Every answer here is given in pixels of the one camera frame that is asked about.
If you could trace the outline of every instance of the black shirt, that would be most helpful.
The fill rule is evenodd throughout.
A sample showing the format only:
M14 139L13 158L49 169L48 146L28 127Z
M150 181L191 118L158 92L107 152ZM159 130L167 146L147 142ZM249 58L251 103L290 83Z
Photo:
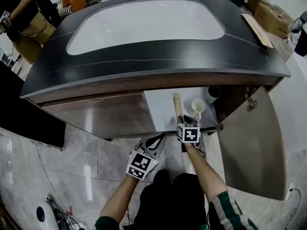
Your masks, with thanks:
M13 10L18 6L21 0L0 0L0 15L2 16L4 11L12 13ZM36 4L31 1L25 9L14 18L11 27L6 32L7 36L15 41L20 36L19 32L22 32L27 28L30 22L38 13Z

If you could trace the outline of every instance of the striped sleeve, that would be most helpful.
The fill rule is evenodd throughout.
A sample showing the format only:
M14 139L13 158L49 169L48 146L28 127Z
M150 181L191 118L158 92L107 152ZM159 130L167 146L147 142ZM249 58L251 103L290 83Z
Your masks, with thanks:
M243 215L239 205L228 192L219 194L210 202L208 214L212 229L258 230L256 225Z

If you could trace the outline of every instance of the black countertop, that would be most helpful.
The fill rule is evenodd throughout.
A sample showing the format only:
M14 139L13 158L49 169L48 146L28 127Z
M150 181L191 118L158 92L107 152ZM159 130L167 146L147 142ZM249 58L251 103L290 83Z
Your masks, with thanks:
M32 66L21 97L68 86L131 76L217 72L289 77L274 48L263 46L229 0L193 0L205 5L225 30L215 40L160 40L131 43L69 55L67 44L85 18L123 2L110 0L69 15L45 44Z

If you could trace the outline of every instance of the cardboard box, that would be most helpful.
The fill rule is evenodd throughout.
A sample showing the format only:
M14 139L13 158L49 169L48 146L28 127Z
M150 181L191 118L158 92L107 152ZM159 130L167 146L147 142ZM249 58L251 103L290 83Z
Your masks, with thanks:
M262 3L257 5L254 18L267 32L281 38L289 35L288 26L293 22L293 19L282 8Z
M248 0L247 7L249 8L249 10L251 10L254 13L259 3L265 4L265 5L271 5L266 0Z

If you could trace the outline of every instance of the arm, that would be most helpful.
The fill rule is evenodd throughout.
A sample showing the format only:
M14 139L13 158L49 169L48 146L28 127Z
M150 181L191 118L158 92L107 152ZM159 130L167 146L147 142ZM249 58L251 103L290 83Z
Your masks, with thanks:
M21 0L18 6L11 13L12 19L16 18L30 2L31 0Z
M227 187L221 177L205 161L192 144L185 144L187 153L194 166L201 188L210 203L220 193L227 191Z
M111 217L118 223L124 218L139 179L127 175L101 210L100 217Z
M209 222L212 229L257 230L243 215L236 201L228 194L226 184L191 144L185 144L203 192L209 202Z

